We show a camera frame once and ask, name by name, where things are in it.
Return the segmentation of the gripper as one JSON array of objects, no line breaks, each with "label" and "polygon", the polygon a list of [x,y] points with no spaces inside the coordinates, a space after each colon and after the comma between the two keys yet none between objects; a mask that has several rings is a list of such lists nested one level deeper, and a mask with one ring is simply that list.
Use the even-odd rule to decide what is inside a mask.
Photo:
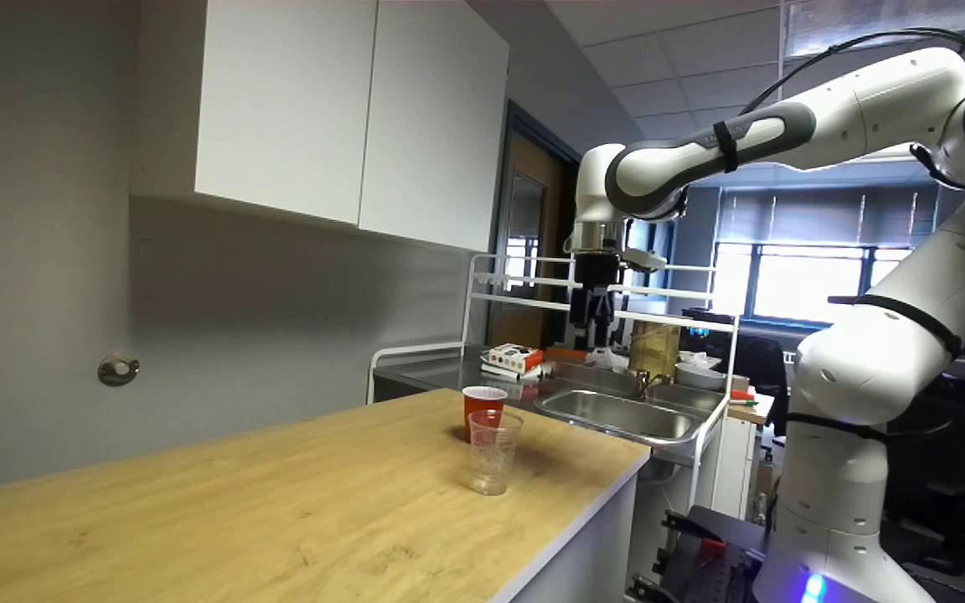
[{"label": "gripper", "polygon": [[608,287],[620,280],[621,257],[609,253],[575,255],[574,267],[574,280],[579,283],[580,289],[571,291],[568,301],[568,324],[573,347],[590,347],[590,291],[594,291],[594,347],[606,348],[610,344],[609,332],[614,321],[613,291],[608,291]]}]

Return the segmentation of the orange plastic cup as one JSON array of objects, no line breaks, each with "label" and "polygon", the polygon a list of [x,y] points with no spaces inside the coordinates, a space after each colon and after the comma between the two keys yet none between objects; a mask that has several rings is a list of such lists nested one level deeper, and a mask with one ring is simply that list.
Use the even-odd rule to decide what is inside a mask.
[{"label": "orange plastic cup", "polygon": [[464,439],[466,439],[467,442],[471,442],[470,415],[483,410],[501,412],[507,399],[507,392],[499,387],[474,385],[463,387],[461,394],[463,397],[462,415]]}]

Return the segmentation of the clear plastic cup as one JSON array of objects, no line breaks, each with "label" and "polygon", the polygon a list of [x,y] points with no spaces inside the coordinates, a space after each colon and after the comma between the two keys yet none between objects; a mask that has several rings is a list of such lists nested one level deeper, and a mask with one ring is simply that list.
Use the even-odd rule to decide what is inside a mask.
[{"label": "clear plastic cup", "polygon": [[507,410],[477,410],[467,416],[472,490],[483,496],[506,492],[524,417]]}]

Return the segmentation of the crumpled white cloth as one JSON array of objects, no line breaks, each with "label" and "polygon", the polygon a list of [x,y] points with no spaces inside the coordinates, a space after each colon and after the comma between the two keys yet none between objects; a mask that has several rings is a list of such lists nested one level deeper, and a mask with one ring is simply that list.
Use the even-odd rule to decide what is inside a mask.
[{"label": "crumpled white cloth", "polygon": [[610,371],[614,374],[626,374],[629,367],[629,358],[614,352],[609,347],[594,348],[586,355],[586,366],[598,370]]}]

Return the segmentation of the yellow glass jar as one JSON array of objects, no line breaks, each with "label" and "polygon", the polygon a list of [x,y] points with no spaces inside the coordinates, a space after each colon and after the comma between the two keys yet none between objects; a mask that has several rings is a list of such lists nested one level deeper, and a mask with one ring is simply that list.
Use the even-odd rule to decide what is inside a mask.
[{"label": "yellow glass jar", "polygon": [[629,337],[629,366],[632,373],[646,373],[652,380],[673,382],[680,360],[679,326],[635,322]]}]

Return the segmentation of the metal tap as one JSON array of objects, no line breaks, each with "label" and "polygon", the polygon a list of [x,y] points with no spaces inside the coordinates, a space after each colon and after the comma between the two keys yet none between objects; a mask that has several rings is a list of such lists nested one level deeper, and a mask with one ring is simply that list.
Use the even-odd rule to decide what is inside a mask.
[{"label": "metal tap", "polygon": [[635,369],[631,372],[633,382],[633,397],[638,401],[646,401],[651,396],[652,390],[663,385],[670,385],[673,378],[669,374],[657,373],[644,369]]}]

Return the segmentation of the red and white box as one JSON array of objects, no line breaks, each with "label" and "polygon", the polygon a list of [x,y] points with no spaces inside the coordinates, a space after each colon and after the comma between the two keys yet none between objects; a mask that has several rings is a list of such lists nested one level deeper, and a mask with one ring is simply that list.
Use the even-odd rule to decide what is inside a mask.
[{"label": "red and white box", "polygon": [[483,369],[497,374],[512,374],[514,377],[531,374],[544,362],[543,352],[539,348],[520,346],[516,343],[505,343],[490,348],[480,356]]}]

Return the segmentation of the steel sink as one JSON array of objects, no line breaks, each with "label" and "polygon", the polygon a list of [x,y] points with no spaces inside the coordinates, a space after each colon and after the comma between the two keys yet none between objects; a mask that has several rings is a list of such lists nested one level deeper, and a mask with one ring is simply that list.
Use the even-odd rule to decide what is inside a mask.
[{"label": "steel sink", "polygon": [[707,417],[692,410],[567,389],[534,401],[544,415],[647,446],[676,446],[697,438]]}]

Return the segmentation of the white bowl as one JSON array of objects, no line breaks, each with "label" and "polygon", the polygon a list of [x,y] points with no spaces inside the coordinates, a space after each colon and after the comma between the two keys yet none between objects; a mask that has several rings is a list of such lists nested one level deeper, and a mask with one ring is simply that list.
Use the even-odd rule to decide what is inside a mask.
[{"label": "white bowl", "polygon": [[694,363],[677,363],[674,367],[675,383],[692,389],[721,392],[726,385],[726,374]]}]

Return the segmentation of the brown room door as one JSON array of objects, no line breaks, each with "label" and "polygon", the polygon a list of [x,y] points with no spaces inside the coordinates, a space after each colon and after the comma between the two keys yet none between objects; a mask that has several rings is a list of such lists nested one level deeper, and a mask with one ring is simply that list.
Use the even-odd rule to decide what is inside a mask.
[{"label": "brown room door", "polygon": [[474,285],[483,299],[472,309],[485,317],[480,340],[488,346],[519,343],[550,348],[566,340],[570,256],[564,250],[573,218],[571,186],[579,164],[573,152],[541,122],[510,100],[505,115],[504,148],[493,256],[475,270],[489,280]]}]

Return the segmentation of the black office chair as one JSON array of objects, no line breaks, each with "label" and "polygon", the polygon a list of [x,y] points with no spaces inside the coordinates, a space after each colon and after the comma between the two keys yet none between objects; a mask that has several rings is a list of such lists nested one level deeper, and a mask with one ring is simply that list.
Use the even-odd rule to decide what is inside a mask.
[{"label": "black office chair", "polygon": [[900,564],[965,574],[965,379],[937,375],[887,435],[885,552]]},{"label": "black office chair", "polygon": [[740,335],[736,339],[736,374],[748,378],[756,393],[771,396],[773,402],[766,415],[767,426],[772,426],[775,436],[787,436],[787,417],[790,399],[784,350],[774,339]]}]

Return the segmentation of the wooden side table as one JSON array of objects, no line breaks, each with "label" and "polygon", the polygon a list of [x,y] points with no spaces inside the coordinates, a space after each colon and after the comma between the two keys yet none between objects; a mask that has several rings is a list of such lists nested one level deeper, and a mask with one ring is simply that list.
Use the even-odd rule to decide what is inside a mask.
[{"label": "wooden side table", "polygon": [[754,402],[736,399],[723,424],[715,508],[751,523],[765,522],[767,499],[778,476],[773,431],[766,423],[772,402],[767,394],[755,394]]}]

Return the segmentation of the window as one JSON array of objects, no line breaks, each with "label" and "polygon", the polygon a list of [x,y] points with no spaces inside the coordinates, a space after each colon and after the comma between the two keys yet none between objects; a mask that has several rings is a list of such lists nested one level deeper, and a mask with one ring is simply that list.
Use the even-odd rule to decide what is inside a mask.
[{"label": "window", "polygon": [[911,252],[842,245],[719,243],[714,247],[710,309],[754,323],[819,328],[846,306],[832,297],[868,293]]}]

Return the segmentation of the black clamp with red tip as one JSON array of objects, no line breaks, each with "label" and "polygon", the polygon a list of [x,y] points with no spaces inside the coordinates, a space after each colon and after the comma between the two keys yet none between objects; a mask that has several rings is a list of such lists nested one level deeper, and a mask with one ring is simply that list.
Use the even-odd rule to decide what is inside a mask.
[{"label": "black clamp with red tip", "polygon": [[727,544],[724,539],[689,516],[666,510],[665,518],[660,524],[667,529],[671,538],[689,535],[692,539],[699,539],[699,556],[702,558],[716,559],[726,554]]}]

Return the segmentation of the white cabinet door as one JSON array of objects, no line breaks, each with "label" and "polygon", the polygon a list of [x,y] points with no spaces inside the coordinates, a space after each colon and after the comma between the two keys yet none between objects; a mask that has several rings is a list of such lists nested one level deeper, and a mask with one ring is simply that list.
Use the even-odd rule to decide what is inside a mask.
[{"label": "white cabinet door", "polygon": [[464,0],[379,0],[360,229],[487,250],[508,55]]},{"label": "white cabinet door", "polygon": [[378,0],[208,0],[194,190],[359,221]]}]

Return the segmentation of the grey window blinds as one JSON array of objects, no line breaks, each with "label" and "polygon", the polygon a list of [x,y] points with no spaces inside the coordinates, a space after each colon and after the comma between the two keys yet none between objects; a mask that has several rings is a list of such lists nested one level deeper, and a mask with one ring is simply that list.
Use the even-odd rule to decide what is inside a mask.
[{"label": "grey window blinds", "polygon": [[744,245],[912,249],[936,226],[938,187],[727,188],[715,239]]}]

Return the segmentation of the white wall cabinet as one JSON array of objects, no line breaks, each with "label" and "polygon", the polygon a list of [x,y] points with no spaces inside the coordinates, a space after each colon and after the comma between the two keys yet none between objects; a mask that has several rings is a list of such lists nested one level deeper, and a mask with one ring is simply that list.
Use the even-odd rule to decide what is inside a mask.
[{"label": "white wall cabinet", "polygon": [[141,0],[131,192],[485,251],[508,58],[464,0]]}]

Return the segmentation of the round metal wall fitting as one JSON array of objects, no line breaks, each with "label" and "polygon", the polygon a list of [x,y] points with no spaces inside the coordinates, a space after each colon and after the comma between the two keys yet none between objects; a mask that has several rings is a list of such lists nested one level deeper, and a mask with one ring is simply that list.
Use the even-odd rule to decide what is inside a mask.
[{"label": "round metal wall fitting", "polygon": [[139,360],[127,353],[111,353],[97,366],[96,377],[107,387],[123,387],[139,374]]}]

